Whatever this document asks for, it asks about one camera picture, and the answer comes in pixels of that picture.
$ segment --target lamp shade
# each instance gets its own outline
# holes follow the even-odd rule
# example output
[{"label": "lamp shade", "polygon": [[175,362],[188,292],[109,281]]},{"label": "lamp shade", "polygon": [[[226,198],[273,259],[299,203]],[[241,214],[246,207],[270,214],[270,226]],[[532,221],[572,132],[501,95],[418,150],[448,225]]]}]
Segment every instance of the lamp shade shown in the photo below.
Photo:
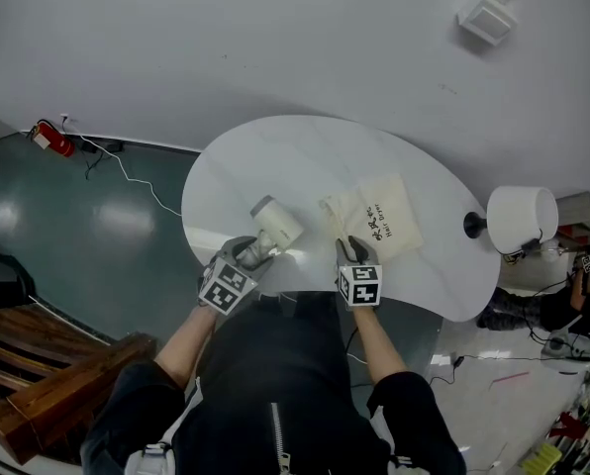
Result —
[{"label": "lamp shade", "polygon": [[497,250],[511,254],[532,239],[544,242],[553,238],[559,214],[547,188],[501,186],[489,198],[486,222]]}]

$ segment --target white floor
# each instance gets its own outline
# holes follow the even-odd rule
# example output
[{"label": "white floor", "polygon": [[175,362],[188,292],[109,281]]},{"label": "white floor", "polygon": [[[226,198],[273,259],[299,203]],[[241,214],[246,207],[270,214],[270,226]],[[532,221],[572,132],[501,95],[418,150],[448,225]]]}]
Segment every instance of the white floor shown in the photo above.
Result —
[{"label": "white floor", "polygon": [[[487,357],[540,357],[541,345],[528,331],[490,332],[474,321],[444,321],[431,376],[450,380],[452,352]],[[491,382],[517,373],[528,375]],[[467,357],[455,371],[455,383],[434,380],[432,388],[467,469],[486,470],[499,456],[506,472],[543,436],[577,395],[582,376],[565,376],[537,360],[478,360]]]}]

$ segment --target yellow object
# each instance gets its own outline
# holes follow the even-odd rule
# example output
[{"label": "yellow object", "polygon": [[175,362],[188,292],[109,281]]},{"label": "yellow object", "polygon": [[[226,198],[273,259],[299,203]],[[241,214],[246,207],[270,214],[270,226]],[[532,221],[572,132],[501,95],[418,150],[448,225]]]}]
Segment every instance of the yellow object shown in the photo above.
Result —
[{"label": "yellow object", "polygon": [[524,461],[522,466],[526,475],[545,475],[559,462],[563,454],[561,451],[548,443],[541,446],[540,453],[531,459]]}]

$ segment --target zipper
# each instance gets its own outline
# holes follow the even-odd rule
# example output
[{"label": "zipper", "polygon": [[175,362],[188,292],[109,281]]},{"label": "zipper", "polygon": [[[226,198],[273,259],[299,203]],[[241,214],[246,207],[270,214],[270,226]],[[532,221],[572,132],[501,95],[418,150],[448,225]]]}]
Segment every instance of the zipper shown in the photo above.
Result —
[{"label": "zipper", "polygon": [[271,412],[273,413],[273,430],[275,431],[275,451],[277,453],[279,473],[280,475],[290,475],[291,455],[284,452],[284,438],[282,436],[282,425],[279,421],[277,403],[271,403]]}]

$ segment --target cloth bag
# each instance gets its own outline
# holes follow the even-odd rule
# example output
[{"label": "cloth bag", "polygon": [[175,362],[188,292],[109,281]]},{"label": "cloth bag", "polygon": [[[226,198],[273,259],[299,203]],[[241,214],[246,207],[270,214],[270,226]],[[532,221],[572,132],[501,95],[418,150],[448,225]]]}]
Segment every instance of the cloth bag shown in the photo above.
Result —
[{"label": "cloth bag", "polygon": [[423,244],[414,211],[398,173],[367,179],[354,190],[330,195],[320,201],[334,238],[348,236],[367,242],[376,250],[379,263]]}]

